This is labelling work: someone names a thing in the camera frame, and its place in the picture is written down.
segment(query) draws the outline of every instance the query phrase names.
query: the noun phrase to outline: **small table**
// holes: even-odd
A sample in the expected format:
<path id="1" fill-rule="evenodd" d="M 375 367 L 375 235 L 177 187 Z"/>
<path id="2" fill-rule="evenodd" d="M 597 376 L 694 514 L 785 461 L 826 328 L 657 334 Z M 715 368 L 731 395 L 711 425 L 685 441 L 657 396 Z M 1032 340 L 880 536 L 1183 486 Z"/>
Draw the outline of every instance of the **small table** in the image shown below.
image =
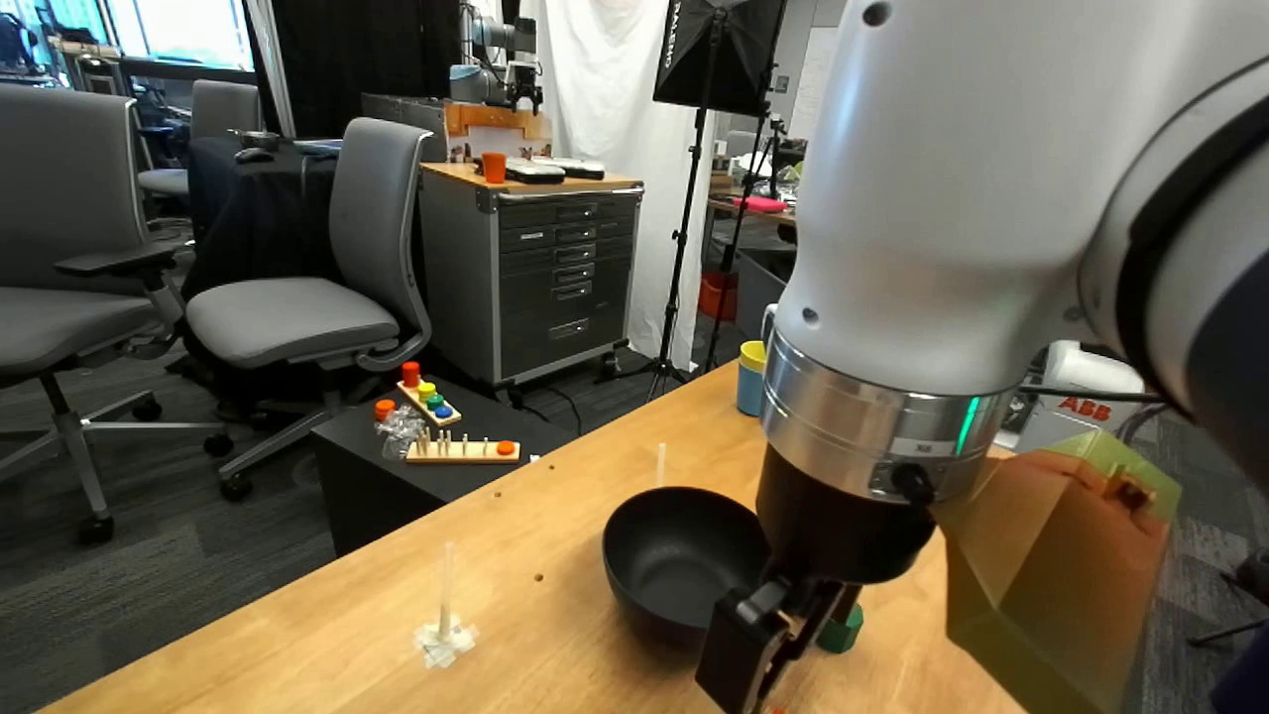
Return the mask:
<path id="1" fill-rule="evenodd" d="M 538 418 L 517 414 L 451 383 L 437 385 L 465 414 L 451 430 L 455 438 L 519 441 L 519 461 L 572 441 L 572 432 Z M 383 438 L 373 432 L 369 404 L 350 404 L 316 425 L 313 444 L 328 539 L 340 556 L 519 470 L 394 461 L 383 457 Z"/>

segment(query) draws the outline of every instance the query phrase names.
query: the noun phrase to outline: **chair armrest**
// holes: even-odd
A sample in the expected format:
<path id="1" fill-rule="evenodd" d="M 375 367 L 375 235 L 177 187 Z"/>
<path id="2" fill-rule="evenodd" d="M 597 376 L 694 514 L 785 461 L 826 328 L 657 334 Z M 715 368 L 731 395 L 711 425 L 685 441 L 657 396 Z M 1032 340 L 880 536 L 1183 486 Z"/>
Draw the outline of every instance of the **chair armrest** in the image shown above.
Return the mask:
<path id="1" fill-rule="evenodd" d="M 174 256 L 189 252 L 189 237 L 181 241 L 149 241 L 140 252 L 110 252 L 110 256 L 75 256 L 66 261 L 57 261 L 57 269 L 75 273 L 75 278 L 143 278 L 143 286 L 158 286 L 161 269 L 174 266 Z"/>

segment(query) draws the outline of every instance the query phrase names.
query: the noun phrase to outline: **wooden block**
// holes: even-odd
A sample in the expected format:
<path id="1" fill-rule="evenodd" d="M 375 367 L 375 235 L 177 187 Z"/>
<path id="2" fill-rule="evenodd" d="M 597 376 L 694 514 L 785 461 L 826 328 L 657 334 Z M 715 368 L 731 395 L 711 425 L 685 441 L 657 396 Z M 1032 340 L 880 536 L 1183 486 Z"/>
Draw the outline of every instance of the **wooden block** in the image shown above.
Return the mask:
<path id="1" fill-rule="evenodd" d="M 415 441 L 403 461 L 412 465 L 506 465 L 519 461 L 519 441 Z"/>

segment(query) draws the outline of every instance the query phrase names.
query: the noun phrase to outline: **black bowl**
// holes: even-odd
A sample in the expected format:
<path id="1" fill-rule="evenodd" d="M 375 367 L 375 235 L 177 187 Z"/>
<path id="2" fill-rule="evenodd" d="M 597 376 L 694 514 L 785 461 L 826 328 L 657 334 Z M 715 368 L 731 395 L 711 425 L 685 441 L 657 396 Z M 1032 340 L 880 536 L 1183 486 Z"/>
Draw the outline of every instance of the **black bowl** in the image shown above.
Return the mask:
<path id="1" fill-rule="evenodd" d="M 607 582 L 644 633 L 694 644 L 715 605 L 756 586 L 767 536 L 748 510 L 703 488 L 655 488 L 604 529 Z"/>

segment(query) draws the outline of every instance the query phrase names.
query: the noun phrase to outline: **orange object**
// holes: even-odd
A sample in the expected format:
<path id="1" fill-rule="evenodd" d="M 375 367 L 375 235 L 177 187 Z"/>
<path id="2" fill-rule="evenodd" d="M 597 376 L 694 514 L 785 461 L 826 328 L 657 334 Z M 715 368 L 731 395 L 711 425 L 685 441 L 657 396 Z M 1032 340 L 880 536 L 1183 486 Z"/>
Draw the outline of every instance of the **orange object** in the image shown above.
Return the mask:
<path id="1" fill-rule="evenodd" d="M 484 183 L 506 183 L 506 154 L 505 151 L 489 151 L 481 161 L 481 175 L 484 175 Z"/>
<path id="2" fill-rule="evenodd" d="M 396 401 L 373 401 L 373 425 L 383 425 L 396 414 Z"/>
<path id="3" fill-rule="evenodd" d="M 400 385 L 412 388 L 412 385 L 419 385 L 419 376 L 423 376 L 423 367 L 419 367 L 419 363 L 403 363 L 403 367 L 400 367 Z"/>

